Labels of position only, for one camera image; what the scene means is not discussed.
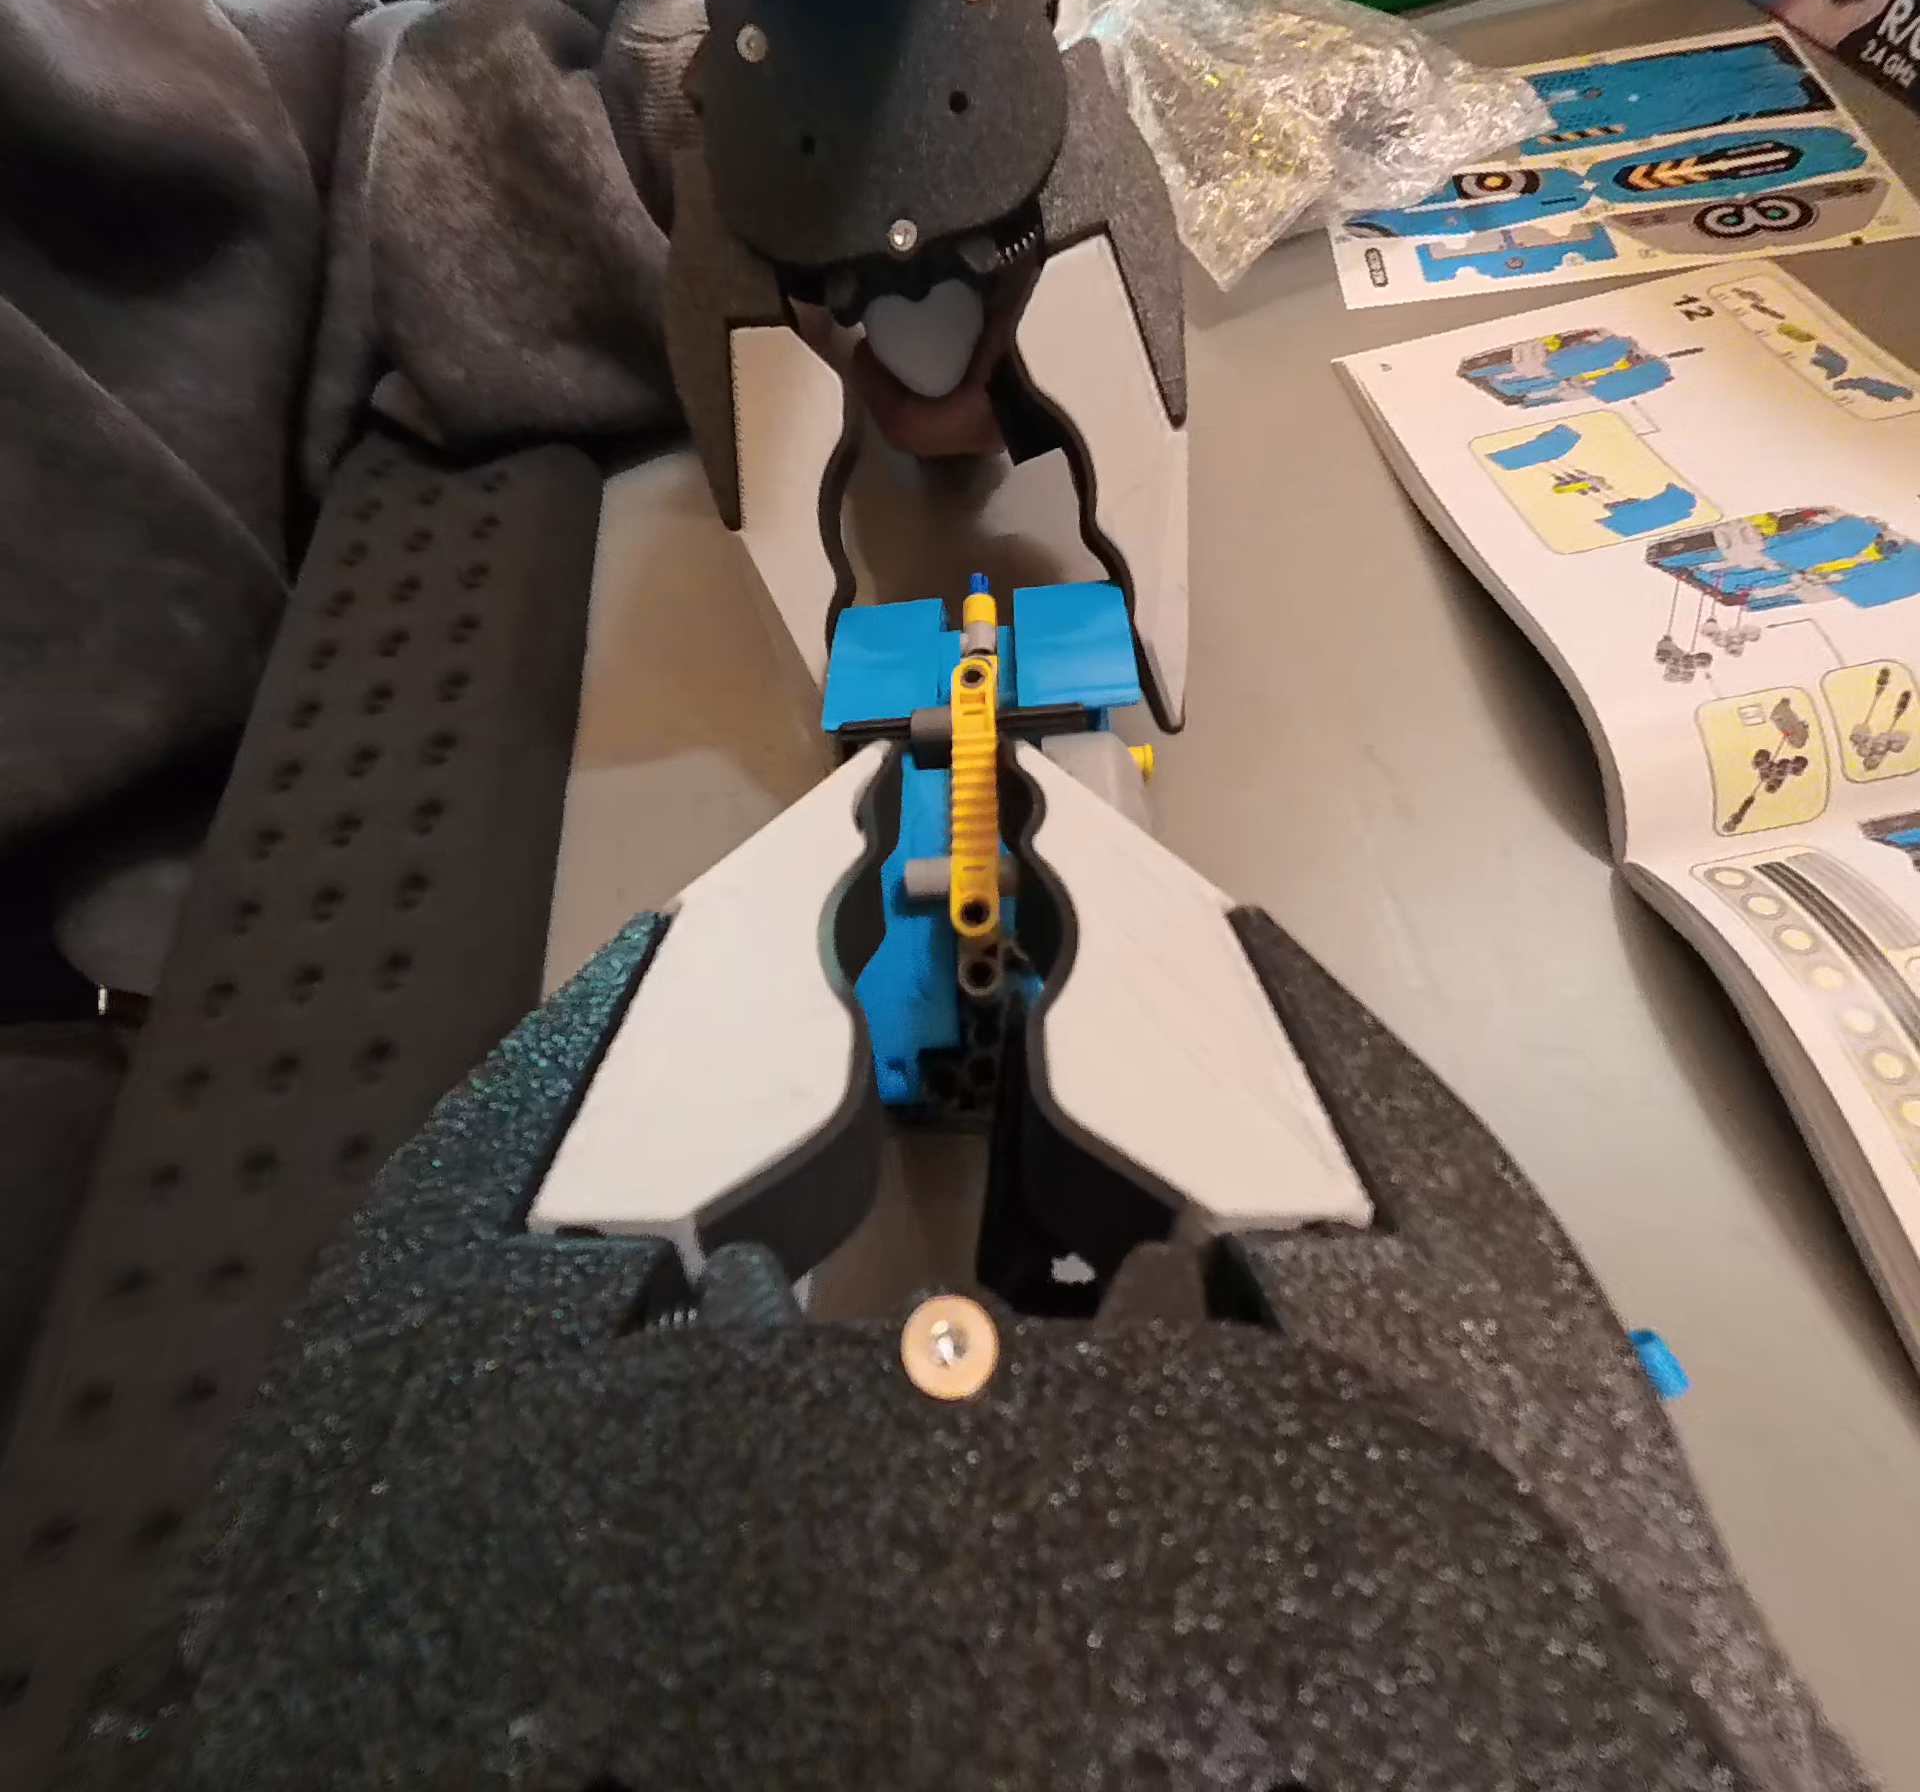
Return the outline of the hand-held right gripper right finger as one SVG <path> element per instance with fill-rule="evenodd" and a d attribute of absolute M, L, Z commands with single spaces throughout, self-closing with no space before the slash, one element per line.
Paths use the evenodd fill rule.
<path fill-rule="evenodd" d="M 1031 1014 L 1042 1116 L 1207 1232 L 1370 1228 L 1228 897 L 1042 750 L 1014 767 L 1023 871 L 1060 921 Z"/>

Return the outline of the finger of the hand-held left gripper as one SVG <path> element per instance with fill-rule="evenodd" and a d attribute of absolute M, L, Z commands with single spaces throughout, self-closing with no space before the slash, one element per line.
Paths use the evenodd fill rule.
<path fill-rule="evenodd" d="M 841 372 L 790 325 L 731 332 L 738 536 L 793 650 L 823 691 L 857 576 L 844 493 L 860 418 Z"/>
<path fill-rule="evenodd" d="M 1040 268 L 1018 325 L 1018 376 L 1064 448 L 1084 543 L 1121 588 L 1143 697 L 1187 726 L 1187 429 L 1165 405 L 1108 233 Z"/>

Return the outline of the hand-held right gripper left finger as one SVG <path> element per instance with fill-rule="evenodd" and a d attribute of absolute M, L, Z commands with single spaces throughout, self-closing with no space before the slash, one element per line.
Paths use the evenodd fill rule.
<path fill-rule="evenodd" d="M 695 879 L 647 941 L 537 1189 L 529 1228 L 672 1246 L 687 1277 L 754 1244 L 792 1281 L 865 1219 L 885 1123 L 856 983 L 901 751 L 860 750 Z"/>

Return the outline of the blue yellow toy brick model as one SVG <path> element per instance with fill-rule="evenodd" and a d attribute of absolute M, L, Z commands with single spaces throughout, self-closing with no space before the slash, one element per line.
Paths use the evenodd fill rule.
<path fill-rule="evenodd" d="M 1114 731 L 1115 711 L 1140 700 L 1133 633 L 1123 595 L 1114 585 L 1025 587 L 999 606 L 988 578 L 975 576 L 958 620 L 950 620 L 939 602 L 847 609 L 838 615 L 832 637 L 823 724 L 832 734 L 849 722 L 901 717 L 919 707 L 949 705 L 954 675 L 971 655 L 988 656 L 995 665 L 995 707 L 1104 708 L 1111 717 L 1110 731 L 1025 742 L 1067 769 L 1123 815 L 1152 829 L 1148 782 L 1154 751 L 1150 746 L 1130 746 Z M 929 770 L 906 744 L 885 744 L 898 746 L 902 759 L 911 756 L 921 770 Z M 949 773 L 950 793 L 949 765 L 932 770 Z M 909 866 L 911 894 L 949 891 L 949 858 L 950 829 L 945 858 Z M 962 1014 L 962 1047 L 950 1068 L 957 1091 L 934 1117 L 894 1114 L 897 1117 L 924 1125 L 957 1121 L 980 1130 L 992 1121 L 1009 1004 L 1038 992 L 1038 979 L 1017 949 L 1014 894 L 1013 852 L 1004 845 L 995 941 L 983 956 L 969 958 L 964 938 L 954 928 Z"/>

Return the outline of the blue curved panel piece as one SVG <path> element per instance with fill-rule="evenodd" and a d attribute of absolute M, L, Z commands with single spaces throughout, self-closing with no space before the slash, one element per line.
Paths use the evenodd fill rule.
<path fill-rule="evenodd" d="M 885 1107 L 934 1117 L 957 1091 L 950 1068 L 962 1047 L 958 938 L 949 891 L 914 897 L 906 870 L 949 854 L 949 773 L 904 756 L 898 776 L 898 825 L 880 870 L 885 935 L 857 993 Z"/>

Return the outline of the thin black axle rod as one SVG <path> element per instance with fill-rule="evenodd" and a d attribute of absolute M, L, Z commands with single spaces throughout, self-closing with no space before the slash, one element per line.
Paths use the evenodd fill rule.
<path fill-rule="evenodd" d="M 1089 736 L 1111 729 L 1104 708 L 1089 705 L 1014 705 L 995 708 L 995 736 L 999 739 L 1042 742 L 1045 738 Z M 945 746 L 954 738 L 954 707 L 919 707 L 909 715 L 849 722 L 832 729 L 835 746 L 852 756 L 870 744 L 902 742 L 927 769 L 949 765 Z"/>

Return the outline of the person's left forearm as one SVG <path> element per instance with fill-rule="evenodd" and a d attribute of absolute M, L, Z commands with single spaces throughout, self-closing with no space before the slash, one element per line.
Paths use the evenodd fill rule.
<path fill-rule="evenodd" d="M 329 382 L 447 454 L 679 432 L 666 283 L 705 34 L 707 0 L 423 0 L 372 30 Z"/>

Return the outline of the grey desk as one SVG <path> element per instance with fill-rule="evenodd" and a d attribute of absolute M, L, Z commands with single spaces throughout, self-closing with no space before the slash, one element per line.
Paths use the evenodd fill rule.
<path fill-rule="evenodd" d="M 1743 0 L 1474 0 L 1525 64 L 1741 30 Z M 1574 287 L 1351 314 L 1330 245 L 1232 292 L 1187 275 L 1194 621 L 1163 839 L 1391 1026 L 1549 1199 L 1618 1318 L 1693 1376 L 1670 1408 L 1793 1665 L 1885 1788 L 1916 1788 L 1916 1382 L 1711 974 L 1615 877 L 1599 762 L 1540 660 L 1404 502 L 1332 371 Z M 1062 460 L 924 475 L 868 437 L 863 590 L 969 563 L 1071 572 Z M 611 477 L 546 989 L 818 779 L 781 626 L 697 458 Z"/>

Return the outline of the person's left hand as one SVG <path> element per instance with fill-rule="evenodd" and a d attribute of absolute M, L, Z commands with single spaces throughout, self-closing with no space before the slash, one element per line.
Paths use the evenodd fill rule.
<path fill-rule="evenodd" d="M 904 386 L 861 340 L 849 379 L 874 429 L 898 452 L 917 460 L 975 460 L 1005 452 L 989 391 L 999 359 L 998 340 L 983 332 L 961 384 L 925 396 Z"/>

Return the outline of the white instruction booklet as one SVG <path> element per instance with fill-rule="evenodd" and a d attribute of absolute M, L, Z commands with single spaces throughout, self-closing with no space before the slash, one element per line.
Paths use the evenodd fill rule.
<path fill-rule="evenodd" d="M 1916 1364 L 1916 325 L 1748 261 L 1332 367 L 1567 693 L 1622 877 L 1738 1007 Z"/>

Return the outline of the printed paper sheet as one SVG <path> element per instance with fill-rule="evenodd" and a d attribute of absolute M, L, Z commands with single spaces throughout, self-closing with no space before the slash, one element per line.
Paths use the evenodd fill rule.
<path fill-rule="evenodd" d="M 1351 311 L 1916 237 L 1916 188 L 1785 30 L 1522 73 L 1549 126 L 1332 224 Z"/>

